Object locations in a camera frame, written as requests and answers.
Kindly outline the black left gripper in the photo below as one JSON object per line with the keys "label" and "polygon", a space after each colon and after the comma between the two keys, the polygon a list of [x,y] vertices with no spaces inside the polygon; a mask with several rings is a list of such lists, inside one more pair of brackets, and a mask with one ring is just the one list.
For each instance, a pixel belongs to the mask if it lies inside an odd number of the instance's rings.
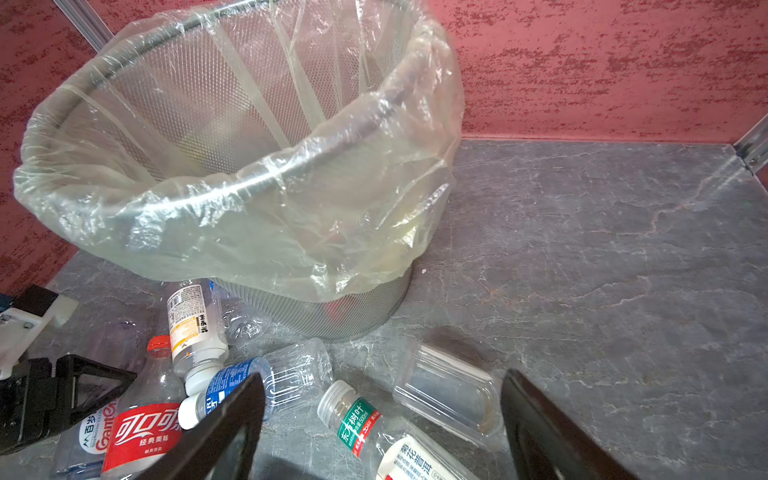
{"label": "black left gripper", "polygon": [[133,371],[75,354],[28,359],[1,381],[1,454],[10,455],[79,424],[124,394]]}

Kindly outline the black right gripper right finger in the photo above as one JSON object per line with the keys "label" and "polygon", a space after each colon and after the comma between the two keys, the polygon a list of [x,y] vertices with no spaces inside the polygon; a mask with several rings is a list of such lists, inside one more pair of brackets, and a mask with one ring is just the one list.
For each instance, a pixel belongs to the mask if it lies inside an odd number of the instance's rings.
{"label": "black right gripper right finger", "polygon": [[516,369],[501,386],[501,412],[520,479],[634,479]]}

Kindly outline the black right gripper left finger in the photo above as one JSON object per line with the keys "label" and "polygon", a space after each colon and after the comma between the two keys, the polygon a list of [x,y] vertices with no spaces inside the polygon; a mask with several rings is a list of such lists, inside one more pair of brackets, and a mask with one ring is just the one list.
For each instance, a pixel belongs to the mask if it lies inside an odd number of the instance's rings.
{"label": "black right gripper left finger", "polygon": [[262,378],[251,375],[141,479],[246,479],[266,407]]}

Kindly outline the Gamer label clear bottle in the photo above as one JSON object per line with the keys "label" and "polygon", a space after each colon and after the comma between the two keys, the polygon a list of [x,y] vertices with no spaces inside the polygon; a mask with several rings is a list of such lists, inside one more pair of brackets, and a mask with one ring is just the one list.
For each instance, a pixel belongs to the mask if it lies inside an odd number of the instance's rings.
{"label": "Gamer label clear bottle", "polygon": [[99,479],[117,412],[113,400],[63,432],[49,478]]}

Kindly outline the red Coca-Cola bottle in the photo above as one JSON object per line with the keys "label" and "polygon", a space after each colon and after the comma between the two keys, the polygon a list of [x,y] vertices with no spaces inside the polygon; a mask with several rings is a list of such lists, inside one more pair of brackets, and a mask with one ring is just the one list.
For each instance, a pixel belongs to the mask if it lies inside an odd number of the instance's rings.
{"label": "red Coca-Cola bottle", "polygon": [[153,337],[143,369],[119,399],[100,477],[134,479],[172,450],[182,436],[178,410],[185,397],[170,337]]}

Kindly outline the chrysanthemum tea bottle green neck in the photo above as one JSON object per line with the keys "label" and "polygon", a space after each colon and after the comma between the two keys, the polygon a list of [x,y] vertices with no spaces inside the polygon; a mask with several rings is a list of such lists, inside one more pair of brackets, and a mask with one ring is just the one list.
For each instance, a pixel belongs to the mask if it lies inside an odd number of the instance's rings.
{"label": "chrysanthemum tea bottle green neck", "polygon": [[459,460],[400,416],[384,416],[343,380],[325,391],[317,415],[360,459],[368,479],[474,479]]}

